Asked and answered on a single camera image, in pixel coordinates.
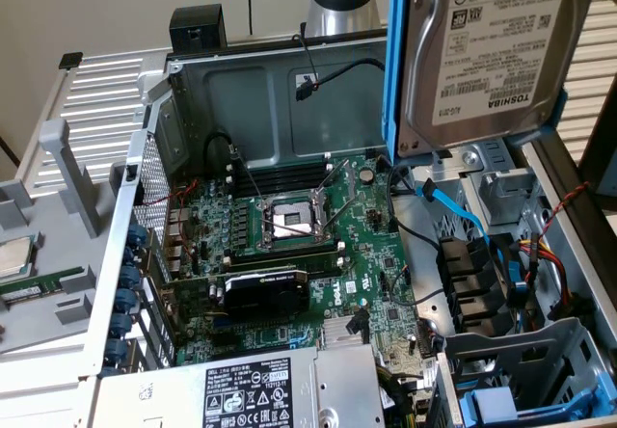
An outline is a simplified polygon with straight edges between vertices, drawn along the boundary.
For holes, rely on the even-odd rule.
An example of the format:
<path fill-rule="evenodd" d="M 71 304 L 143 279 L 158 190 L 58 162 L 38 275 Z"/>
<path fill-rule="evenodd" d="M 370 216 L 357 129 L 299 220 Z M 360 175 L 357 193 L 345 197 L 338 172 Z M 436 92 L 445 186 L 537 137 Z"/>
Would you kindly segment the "hard disk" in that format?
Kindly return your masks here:
<path fill-rule="evenodd" d="M 469 0 L 438 54 L 390 63 L 382 135 L 396 163 L 441 149 L 553 129 L 592 0 Z"/>

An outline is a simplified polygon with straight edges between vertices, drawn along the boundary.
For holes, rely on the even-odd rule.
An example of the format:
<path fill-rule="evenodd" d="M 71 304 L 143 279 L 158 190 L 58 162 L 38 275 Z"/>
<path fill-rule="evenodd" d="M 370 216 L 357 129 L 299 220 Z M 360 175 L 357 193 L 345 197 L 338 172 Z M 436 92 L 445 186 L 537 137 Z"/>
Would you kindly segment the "empty blue disk carrier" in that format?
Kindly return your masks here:
<path fill-rule="evenodd" d="M 475 389 L 459 400 L 464 428 L 536 428 L 617 414 L 617 387 L 607 372 L 568 402 L 517 410 L 507 388 Z"/>

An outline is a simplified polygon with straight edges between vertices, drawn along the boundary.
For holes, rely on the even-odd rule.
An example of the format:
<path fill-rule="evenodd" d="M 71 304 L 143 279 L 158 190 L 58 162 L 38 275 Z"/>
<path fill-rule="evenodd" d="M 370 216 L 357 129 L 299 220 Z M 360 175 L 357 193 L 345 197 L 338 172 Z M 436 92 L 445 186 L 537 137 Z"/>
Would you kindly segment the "silver metal drive cage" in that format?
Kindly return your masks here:
<path fill-rule="evenodd" d="M 432 179 L 486 230 L 510 227 L 529 216 L 540 191 L 535 173 L 518 166 L 502 140 L 435 152 L 428 165 L 414 168 L 412 174 L 418 184 Z"/>

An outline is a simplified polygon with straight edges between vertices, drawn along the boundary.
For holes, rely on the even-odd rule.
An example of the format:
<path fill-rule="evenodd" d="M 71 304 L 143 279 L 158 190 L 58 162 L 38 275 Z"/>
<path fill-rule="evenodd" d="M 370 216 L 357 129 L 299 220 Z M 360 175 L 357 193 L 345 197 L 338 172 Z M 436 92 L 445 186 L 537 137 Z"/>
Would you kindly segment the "dark brown panel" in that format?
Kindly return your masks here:
<path fill-rule="evenodd" d="M 604 100 L 578 170 L 597 195 L 617 199 L 617 77 Z"/>

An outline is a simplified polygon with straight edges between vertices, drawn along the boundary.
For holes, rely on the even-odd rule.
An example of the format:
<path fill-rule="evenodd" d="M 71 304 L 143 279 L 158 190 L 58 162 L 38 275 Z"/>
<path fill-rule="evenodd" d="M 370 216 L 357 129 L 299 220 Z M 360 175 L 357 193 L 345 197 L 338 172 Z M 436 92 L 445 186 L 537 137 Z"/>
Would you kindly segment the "black RAM slot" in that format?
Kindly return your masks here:
<path fill-rule="evenodd" d="M 326 175 L 326 166 L 313 163 L 251 170 L 251 173 L 257 183 L 275 180 L 314 180 Z"/>
<path fill-rule="evenodd" d="M 246 170 L 245 164 L 247 163 L 248 161 L 241 155 L 233 156 L 233 159 L 224 171 L 224 177 L 231 176 L 233 179 L 240 179 L 248 178 L 251 175 L 255 180 L 264 180 L 313 174 L 323 176 L 327 167 L 326 162 L 319 161 Z"/>
<path fill-rule="evenodd" d="M 252 177 L 264 194 L 302 190 L 318 187 L 326 177 L 324 167 L 291 167 L 285 169 L 258 170 Z"/>
<path fill-rule="evenodd" d="M 316 188 L 321 183 L 322 178 L 318 177 L 314 180 L 275 180 L 262 181 L 257 183 L 263 196 L 292 192 L 298 190 L 306 190 Z M 248 178 L 239 179 L 234 186 L 233 195 L 237 198 L 247 198 L 257 196 L 251 181 Z"/>
<path fill-rule="evenodd" d="M 234 258 L 278 258 L 288 256 L 303 256 L 309 254 L 336 253 L 339 240 L 333 239 L 321 244 L 292 244 L 272 250 L 237 250 L 232 253 Z"/>

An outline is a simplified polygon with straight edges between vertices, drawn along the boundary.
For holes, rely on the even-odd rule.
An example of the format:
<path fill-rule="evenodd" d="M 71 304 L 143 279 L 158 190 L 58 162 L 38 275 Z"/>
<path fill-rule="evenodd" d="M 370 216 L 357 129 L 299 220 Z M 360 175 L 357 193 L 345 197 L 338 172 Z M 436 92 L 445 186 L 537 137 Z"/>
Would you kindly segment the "metal socket cover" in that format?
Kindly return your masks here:
<path fill-rule="evenodd" d="M 353 202 L 347 201 L 341 208 L 329 217 L 326 212 L 326 190 L 324 187 L 312 189 L 309 192 L 309 200 L 313 211 L 312 235 L 316 238 L 323 237 L 327 227 L 330 227 Z"/>

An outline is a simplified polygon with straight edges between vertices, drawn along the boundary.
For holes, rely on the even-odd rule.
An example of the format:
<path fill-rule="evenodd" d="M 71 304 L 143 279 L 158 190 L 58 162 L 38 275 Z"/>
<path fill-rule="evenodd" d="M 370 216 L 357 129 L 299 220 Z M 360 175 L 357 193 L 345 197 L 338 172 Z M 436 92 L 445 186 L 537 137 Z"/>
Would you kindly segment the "CPU socket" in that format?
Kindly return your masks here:
<path fill-rule="evenodd" d="M 271 195 L 255 205 L 258 211 L 259 250 L 272 250 L 292 244 L 321 244 L 334 239 L 332 226 L 323 237 L 312 235 L 313 211 L 309 200 L 310 190 Z M 326 212 L 329 217 L 326 192 Z"/>

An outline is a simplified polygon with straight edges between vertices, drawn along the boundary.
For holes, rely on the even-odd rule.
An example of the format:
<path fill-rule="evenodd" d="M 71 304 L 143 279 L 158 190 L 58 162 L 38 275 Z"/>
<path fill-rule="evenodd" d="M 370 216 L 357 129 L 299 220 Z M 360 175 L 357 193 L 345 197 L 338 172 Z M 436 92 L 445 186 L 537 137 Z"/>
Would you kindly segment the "green Dell motherboard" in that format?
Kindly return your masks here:
<path fill-rule="evenodd" d="M 326 319 L 358 315 L 366 319 L 368 345 L 379 365 L 401 383 L 421 383 L 423 359 L 417 346 L 417 310 L 396 305 L 388 294 L 392 281 L 408 264 L 393 288 L 396 299 L 412 302 L 428 293 L 412 289 L 411 264 L 402 245 L 403 233 L 392 218 L 393 198 L 400 190 L 385 157 L 368 150 L 357 155 L 325 157 L 326 171 L 348 159 L 348 164 L 325 187 L 330 216 L 353 202 L 332 224 L 337 252 L 278 258 L 234 258 L 237 250 L 254 250 L 259 238 L 259 197 L 233 195 L 237 180 L 228 177 L 192 179 L 179 183 L 165 229 L 164 244 L 170 279 L 159 290 L 174 327 L 178 365 L 244 357 L 259 352 L 314 347 L 321 343 Z M 359 171 L 375 173 L 363 185 Z M 161 290 L 174 281 L 229 276 L 245 271 L 296 268 L 309 275 L 309 309 L 288 319 L 232 322 L 219 316 L 182 319 L 163 303 Z"/>

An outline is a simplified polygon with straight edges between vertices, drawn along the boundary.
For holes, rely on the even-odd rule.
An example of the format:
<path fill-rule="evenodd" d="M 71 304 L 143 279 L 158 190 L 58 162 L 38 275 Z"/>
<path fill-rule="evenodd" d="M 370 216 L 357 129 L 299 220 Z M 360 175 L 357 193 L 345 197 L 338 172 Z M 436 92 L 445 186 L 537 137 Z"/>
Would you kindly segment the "black wide connector plug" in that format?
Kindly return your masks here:
<path fill-rule="evenodd" d="M 444 337 L 438 334 L 425 319 L 416 322 L 417 346 L 423 359 L 436 357 L 444 347 Z"/>

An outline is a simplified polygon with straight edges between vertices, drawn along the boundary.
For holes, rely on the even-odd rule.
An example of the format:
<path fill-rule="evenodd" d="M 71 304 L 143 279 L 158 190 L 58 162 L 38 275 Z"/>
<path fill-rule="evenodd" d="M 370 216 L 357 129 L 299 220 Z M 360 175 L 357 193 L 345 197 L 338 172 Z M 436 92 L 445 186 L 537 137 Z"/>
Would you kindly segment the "black graphics card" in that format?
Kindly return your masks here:
<path fill-rule="evenodd" d="M 288 319 L 307 311 L 310 304 L 309 274 L 286 267 L 174 281 L 161 293 L 164 305 L 182 319 Z"/>

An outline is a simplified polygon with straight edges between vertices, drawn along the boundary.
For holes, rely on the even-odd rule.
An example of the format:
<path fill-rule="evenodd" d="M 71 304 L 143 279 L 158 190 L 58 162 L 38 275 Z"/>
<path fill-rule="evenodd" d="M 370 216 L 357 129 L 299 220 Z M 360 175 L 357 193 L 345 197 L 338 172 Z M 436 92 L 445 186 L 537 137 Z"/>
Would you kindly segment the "grey plastic parts rack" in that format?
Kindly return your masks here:
<path fill-rule="evenodd" d="M 6 305 L 0 299 L 0 355 L 86 331 L 97 280 L 110 236 L 121 184 L 122 163 L 95 183 L 79 165 L 68 142 L 65 120 L 46 122 L 40 146 L 58 164 L 65 186 L 33 197 L 19 179 L 0 182 L 0 242 L 33 238 L 29 277 L 81 266 L 84 272 L 60 279 L 62 292 Z"/>

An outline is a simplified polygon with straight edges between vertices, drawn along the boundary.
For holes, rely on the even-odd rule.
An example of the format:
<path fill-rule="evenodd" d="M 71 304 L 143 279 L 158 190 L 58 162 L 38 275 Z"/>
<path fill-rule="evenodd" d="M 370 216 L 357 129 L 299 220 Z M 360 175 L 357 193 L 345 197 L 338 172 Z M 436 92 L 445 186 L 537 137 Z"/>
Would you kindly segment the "silver power supply unit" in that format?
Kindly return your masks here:
<path fill-rule="evenodd" d="M 103 379 L 92 428 L 385 428 L 367 345 Z"/>

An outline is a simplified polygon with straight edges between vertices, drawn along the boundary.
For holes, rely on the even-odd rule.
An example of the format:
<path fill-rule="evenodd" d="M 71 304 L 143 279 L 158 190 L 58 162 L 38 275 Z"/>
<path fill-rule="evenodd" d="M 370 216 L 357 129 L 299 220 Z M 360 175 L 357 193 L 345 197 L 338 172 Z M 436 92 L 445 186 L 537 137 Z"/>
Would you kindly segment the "green RAM stick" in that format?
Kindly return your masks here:
<path fill-rule="evenodd" d="M 60 279 L 83 272 L 84 268 L 78 266 L 58 273 L 0 284 L 0 299 L 6 305 L 10 306 L 16 303 L 57 294 L 63 291 Z"/>

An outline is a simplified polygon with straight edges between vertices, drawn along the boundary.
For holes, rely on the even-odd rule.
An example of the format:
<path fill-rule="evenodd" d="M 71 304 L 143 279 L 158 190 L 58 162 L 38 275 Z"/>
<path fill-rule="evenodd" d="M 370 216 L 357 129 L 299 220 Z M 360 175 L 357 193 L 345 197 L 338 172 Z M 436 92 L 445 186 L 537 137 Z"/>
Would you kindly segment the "silver CPU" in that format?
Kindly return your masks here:
<path fill-rule="evenodd" d="M 33 248 L 34 242 L 30 236 L 0 242 L 0 283 L 30 276 Z"/>

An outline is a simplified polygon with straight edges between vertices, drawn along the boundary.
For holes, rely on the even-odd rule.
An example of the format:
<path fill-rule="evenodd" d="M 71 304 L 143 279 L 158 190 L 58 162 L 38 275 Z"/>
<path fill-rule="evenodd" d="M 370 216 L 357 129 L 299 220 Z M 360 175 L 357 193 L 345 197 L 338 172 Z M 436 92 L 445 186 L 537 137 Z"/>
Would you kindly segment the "black plastic finned bracket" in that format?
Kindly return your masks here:
<path fill-rule="evenodd" d="M 437 263 L 458 334 L 497 337 L 513 329 L 514 321 L 500 277 L 482 239 L 441 239 Z"/>

